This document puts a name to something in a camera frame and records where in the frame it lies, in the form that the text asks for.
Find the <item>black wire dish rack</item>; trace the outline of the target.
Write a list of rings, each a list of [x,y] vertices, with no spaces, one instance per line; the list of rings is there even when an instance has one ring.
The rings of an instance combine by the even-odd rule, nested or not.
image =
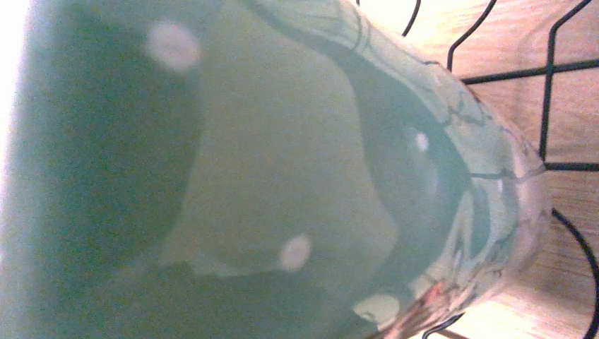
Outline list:
[[[362,1],[520,126],[554,215],[530,272],[431,338],[598,337],[598,2]]]

